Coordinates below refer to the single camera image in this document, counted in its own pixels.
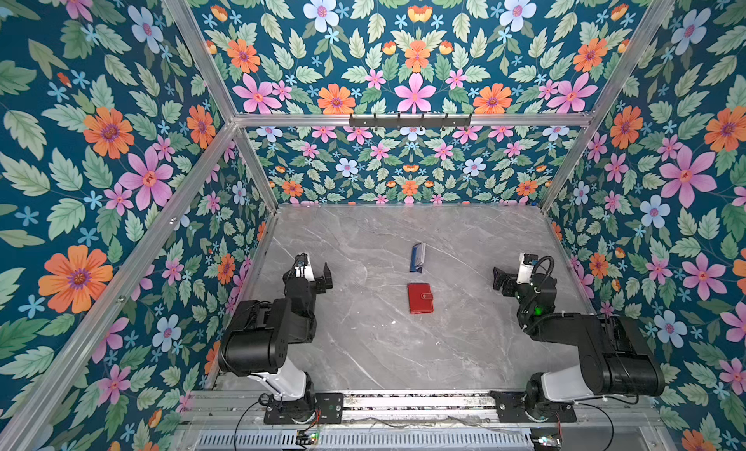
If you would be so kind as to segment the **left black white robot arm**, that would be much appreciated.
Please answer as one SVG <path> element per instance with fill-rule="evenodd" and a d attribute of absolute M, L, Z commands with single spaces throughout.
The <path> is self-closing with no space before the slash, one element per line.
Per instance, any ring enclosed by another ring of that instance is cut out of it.
<path fill-rule="evenodd" d="M 258 381 L 274 411 L 296 423 L 313 420 L 318 402 L 313 380 L 289 359 L 289 346 L 310 344 L 318 328 L 316 302 L 333 288 L 329 266 L 316 276 L 306 254 L 283 275 L 284 295 L 241 301 L 223 333 L 218 365 L 223 373 Z"/>

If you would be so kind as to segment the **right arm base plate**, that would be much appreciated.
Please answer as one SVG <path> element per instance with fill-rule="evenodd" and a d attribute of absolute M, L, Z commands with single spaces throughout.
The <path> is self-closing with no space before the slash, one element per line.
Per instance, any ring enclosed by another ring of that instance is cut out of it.
<path fill-rule="evenodd" d="M 490 391 L 500 423 L 575 423 L 577 415 L 568 402 L 546 402 L 522 392 Z"/>

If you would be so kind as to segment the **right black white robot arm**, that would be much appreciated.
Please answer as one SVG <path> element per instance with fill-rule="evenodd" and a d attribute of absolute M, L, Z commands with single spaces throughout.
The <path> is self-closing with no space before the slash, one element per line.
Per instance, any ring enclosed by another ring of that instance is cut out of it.
<path fill-rule="evenodd" d="M 664 374 L 635 320 L 555 311 L 557 279 L 551 272 L 525 275 L 493 269 L 493 289 L 518 301 L 516 318 L 532 340 L 573 346 L 577 364 L 534 373 L 516 400 L 520 416 L 537 422 L 573 415 L 582 400 L 633 396 L 655 398 L 666 388 Z"/>

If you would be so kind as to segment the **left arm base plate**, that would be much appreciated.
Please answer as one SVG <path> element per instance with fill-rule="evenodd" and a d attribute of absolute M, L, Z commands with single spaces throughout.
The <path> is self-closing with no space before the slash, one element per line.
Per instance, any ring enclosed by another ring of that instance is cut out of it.
<path fill-rule="evenodd" d="M 272 402 L 266 406 L 265 425 L 312 425 L 342 422 L 345 396 L 342 393 L 316 393 L 289 402 Z"/>

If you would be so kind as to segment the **red card holder wallet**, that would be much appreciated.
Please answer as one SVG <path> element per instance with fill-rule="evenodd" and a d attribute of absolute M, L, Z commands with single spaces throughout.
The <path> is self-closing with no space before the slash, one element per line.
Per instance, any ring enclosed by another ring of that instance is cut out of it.
<path fill-rule="evenodd" d="M 421 315 L 433 313 L 433 293 L 429 284 L 409 283 L 407 285 L 407 297 L 411 314 Z"/>

